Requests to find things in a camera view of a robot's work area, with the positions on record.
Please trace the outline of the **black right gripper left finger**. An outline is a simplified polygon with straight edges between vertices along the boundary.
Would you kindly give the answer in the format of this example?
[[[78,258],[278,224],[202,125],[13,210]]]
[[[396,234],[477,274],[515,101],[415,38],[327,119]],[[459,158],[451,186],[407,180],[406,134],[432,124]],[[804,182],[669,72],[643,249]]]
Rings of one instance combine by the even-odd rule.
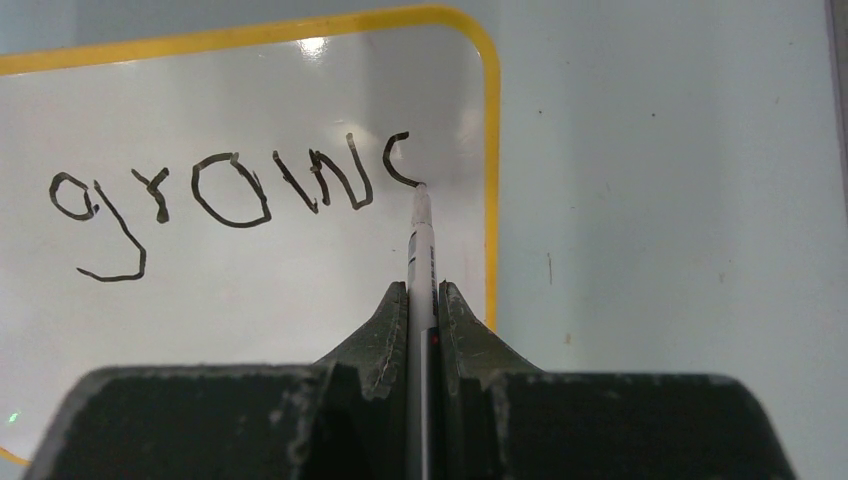
[[[108,367],[70,390],[30,479],[401,479],[408,297],[307,365]]]

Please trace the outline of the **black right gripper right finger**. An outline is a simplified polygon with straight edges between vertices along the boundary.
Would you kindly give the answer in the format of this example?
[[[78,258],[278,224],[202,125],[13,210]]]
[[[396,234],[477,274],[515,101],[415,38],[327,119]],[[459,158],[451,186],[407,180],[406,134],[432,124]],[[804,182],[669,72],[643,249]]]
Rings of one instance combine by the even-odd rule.
[[[791,479],[764,409],[719,374],[548,372],[439,288],[443,479]]]

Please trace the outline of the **white whiteboard marker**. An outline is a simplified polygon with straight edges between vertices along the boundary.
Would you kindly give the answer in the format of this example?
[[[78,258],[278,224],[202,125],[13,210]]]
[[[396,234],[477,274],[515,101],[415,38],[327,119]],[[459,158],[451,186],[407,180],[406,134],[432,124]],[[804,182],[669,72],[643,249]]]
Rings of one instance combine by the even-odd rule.
[[[437,326],[435,234],[427,186],[415,187],[408,241],[408,407],[407,472],[410,479],[429,479],[432,470],[431,336]]]

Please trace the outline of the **yellow framed whiteboard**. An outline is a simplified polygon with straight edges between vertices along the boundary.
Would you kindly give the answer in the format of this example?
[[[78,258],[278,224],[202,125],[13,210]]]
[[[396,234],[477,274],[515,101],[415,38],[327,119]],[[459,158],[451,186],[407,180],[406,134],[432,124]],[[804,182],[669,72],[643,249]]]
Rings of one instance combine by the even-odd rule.
[[[299,362],[407,276],[495,324],[500,63],[406,6],[1,59],[1,457],[85,373]]]

